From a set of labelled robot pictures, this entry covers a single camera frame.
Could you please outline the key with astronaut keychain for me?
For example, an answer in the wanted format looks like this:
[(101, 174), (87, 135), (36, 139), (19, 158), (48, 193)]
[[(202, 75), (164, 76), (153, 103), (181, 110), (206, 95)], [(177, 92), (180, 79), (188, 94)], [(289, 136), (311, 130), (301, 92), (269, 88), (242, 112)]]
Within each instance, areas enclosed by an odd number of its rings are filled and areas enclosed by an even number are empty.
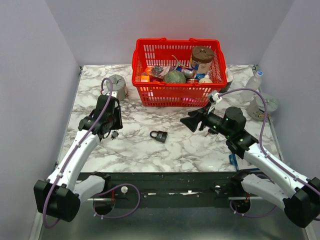
[(112, 132), (110, 138), (111, 138), (112, 140), (115, 140), (118, 136), (119, 136), (118, 131), (114, 130), (114, 131)]

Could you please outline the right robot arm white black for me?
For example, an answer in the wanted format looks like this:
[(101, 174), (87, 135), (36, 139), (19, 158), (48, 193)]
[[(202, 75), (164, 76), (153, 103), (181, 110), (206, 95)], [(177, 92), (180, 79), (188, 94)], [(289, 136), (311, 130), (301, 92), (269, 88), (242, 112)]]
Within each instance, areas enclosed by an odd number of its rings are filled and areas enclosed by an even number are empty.
[(238, 107), (229, 107), (220, 117), (209, 111), (210, 106), (194, 110), (180, 122), (189, 130), (221, 134), (228, 149), (239, 158), (253, 164), (269, 179), (243, 171), (230, 183), (230, 191), (241, 196), (254, 194), (283, 210), (287, 218), (300, 228), (307, 227), (320, 215), (320, 180), (297, 173), (274, 157), (260, 142), (245, 130), (246, 118)]

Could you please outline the black padlock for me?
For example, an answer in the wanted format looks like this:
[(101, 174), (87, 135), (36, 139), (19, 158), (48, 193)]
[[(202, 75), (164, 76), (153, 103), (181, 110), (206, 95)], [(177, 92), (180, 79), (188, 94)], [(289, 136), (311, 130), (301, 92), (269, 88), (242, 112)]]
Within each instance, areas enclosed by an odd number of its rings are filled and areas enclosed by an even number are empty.
[(149, 133), (150, 137), (154, 140), (156, 140), (157, 142), (160, 143), (165, 143), (168, 137), (168, 133), (166, 131), (151, 131)]

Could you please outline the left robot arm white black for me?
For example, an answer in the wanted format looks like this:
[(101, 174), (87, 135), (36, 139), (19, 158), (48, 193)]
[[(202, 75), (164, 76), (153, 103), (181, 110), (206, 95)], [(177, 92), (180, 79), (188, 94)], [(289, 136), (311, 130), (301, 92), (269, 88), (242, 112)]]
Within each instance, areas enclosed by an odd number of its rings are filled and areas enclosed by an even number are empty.
[(46, 180), (38, 180), (33, 187), (38, 212), (71, 222), (81, 203), (97, 194), (104, 198), (111, 185), (97, 173), (83, 183), (77, 183), (81, 170), (92, 151), (111, 131), (123, 128), (120, 101), (100, 95), (95, 109), (80, 120), (75, 139), (58, 167)]

